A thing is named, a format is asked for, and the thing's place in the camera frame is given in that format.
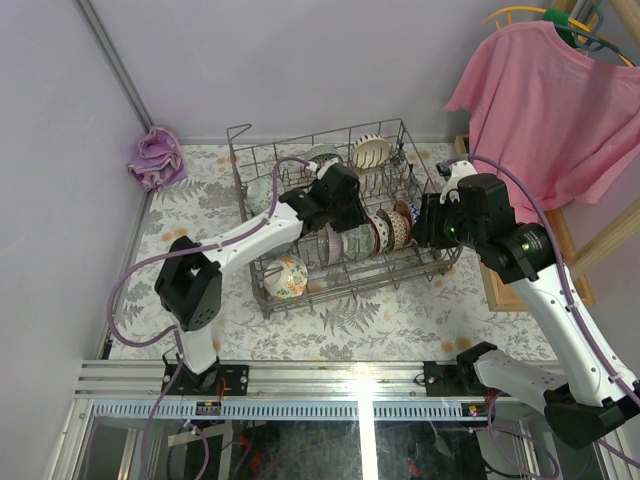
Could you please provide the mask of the blue zigzag bowl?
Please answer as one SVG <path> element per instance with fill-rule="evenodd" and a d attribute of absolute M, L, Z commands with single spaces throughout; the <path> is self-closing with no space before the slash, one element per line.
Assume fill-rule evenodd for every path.
<path fill-rule="evenodd" d="M 420 218 L 420 208 L 411 202 L 408 203 L 408 208 L 410 214 L 410 223 L 411 225 L 415 225 Z"/>

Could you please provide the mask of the brown lattice patterned bowl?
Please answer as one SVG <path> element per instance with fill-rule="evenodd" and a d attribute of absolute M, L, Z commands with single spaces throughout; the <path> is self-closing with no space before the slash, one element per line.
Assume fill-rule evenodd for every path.
<path fill-rule="evenodd" d="M 400 250 L 409 240 L 409 221 L 403 215 L 395 211 L 388 212 L 387 215 L 389 217 L 393 233 L 392 250 Z"/>

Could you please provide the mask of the red diamond patterned bowl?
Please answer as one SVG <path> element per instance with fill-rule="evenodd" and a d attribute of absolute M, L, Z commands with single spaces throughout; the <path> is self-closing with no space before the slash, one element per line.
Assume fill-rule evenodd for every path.
<path fill-rule="evenodd" d="M 411 220 L 411 209 L 405 200 L 397 200 L 394 204 L 393 210 L 408 220 Z"/>

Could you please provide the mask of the purple striped bowl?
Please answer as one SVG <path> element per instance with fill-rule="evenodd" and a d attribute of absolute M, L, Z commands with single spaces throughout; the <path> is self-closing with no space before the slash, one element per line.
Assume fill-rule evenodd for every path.
<path fill-rule="evenodd" d="M 330 225 L 326 225 L 318 232 L 317 249 L 320 264 L 323 267 L 337 264 L 343 253 L 342 236 L 336 233 Z"/>

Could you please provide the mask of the pink scale patterned bowl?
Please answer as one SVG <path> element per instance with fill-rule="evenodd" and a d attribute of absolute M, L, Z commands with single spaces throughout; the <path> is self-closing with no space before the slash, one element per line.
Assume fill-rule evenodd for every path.
<path fill-rule="evenodd" d="M 383 230 L 382 228 L 384 227 L 384 224 L 382 223 L 382 221 L 377 217 L 377 215 L 369 215 L 369 222 L 373 228 L 374 231 L 374 236 L 375 236 L 375 248 L 372 252 L 373 256 L 377 256 L 380 255 L 382 252 L 382 249 L 384 248 L 384 243 L 383 243 L 383 239 L 382 239 L 382 235 L 383 235 Z"/>

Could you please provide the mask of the black patterned bowl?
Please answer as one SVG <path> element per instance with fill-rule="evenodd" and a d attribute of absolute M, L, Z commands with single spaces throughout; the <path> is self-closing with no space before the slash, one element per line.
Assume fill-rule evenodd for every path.
<path fill-rule="evenodd" d="M 328 144 L 315 145 L 302 155 L 303 160 L 317 164 L 325 163 L 334 158 L 341 160 L 342 156 L 334 146 Z"/>

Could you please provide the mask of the green diamond patterned bowl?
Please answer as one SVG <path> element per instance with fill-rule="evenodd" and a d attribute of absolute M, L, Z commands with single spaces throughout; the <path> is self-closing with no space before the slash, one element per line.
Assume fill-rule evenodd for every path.
<path fill-rule="evenodd" d="M 351 261 L 369 258 L 376 247 L 376 235 L 370 224 L 363 224 L 342 234 L 343 256 Z"/>

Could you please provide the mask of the cream bowl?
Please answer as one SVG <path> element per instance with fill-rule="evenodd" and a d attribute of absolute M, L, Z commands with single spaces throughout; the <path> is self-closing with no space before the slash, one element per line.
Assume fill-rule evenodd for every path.
<path fill-rule="evenodd" d="M 352 162 L 358 170 L 382 166 L 391 155 L 391 145 L 378 134 L 365 134 L 355 144 Z"/>

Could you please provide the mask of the grey dotted bowl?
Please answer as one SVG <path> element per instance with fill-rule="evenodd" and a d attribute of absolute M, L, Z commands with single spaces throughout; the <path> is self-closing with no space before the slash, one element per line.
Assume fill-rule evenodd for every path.
<path fill-rule="evenodd" d="M 259 214 L 268 210 L 272 202 L 272 181 L 268 177 L 247 183 L 246 203 L 251 212 Z"/>

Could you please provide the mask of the yellow floral bowl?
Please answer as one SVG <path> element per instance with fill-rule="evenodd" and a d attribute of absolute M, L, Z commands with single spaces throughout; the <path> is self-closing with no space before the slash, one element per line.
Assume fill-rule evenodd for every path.
<path fill-rule="evenodd" d="M 264 272 L 264 287 L 277 300 L 303 295 L 307 290 L 307 282 L 307 266 L 297 256 L 277 258 Z"/>

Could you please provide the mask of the white bowl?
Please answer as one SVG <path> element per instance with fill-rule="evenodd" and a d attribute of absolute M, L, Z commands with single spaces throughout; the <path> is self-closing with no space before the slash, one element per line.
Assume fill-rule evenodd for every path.
<path fill-rule="evenodd" d="M 384 248 L 382 249 L 382 252 L 390 253 L 393 251 L 394 243 L 395 243 L 395 230 L 394 230 L 391 214 L 384 209 L 379 209 L 376 212 L 376 215 L 384 224 L 384 227 L 382 228 L 383 230 L 382 239 L 384 243 Z"/>

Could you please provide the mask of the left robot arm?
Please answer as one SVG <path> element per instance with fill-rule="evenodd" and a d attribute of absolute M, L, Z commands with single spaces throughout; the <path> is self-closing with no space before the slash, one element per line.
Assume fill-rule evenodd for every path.
<path fill-rule="evenodd" d="M 184 382 L 197 394 L 212 392 L 219 381 L 218 353 L 211 324 L 223 306 L 223 290 L 236 271 L 268 251 L 329 225 L 341 233 L 367 222 L 360 180 L 339 162 L 305 167 L 316 173 L 311 184 L 280 194 L 279 168 L 272 171 L 272 200 L 263 213 L 214 238 L 209 245 L 187 236 L 174 241 L 163 259 L 154 290 L 178 325 Z"/>

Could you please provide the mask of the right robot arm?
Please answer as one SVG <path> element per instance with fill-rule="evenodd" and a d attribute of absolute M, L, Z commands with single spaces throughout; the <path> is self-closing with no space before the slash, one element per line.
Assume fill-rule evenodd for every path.
<path fill-rule="evenodd" d="M 425 193 L 412 236 L 421 247 L 465 246 L 521 298 L 562 367 L 554 375 L 482 342 L 456 358 L 467 394 L 493 388 L 542 413 L 568 446 L 584 448 L 639 413 L 639 381 L 579 301 L 555 241 L 539 223 L 519 223 L 507 186 L 492 174 Z"/>

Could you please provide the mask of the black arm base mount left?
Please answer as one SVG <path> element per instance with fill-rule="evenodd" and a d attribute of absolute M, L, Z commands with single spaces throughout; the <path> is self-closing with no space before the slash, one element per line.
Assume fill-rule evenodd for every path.
<path fill-rule="evenodd" d="M 221 364 L 220 360 L 201 374 L 195 374 L 183 366 L 169 387 L 168 394 L 224 398 L 246 396 L 249 373 L 248 365 Z"/>

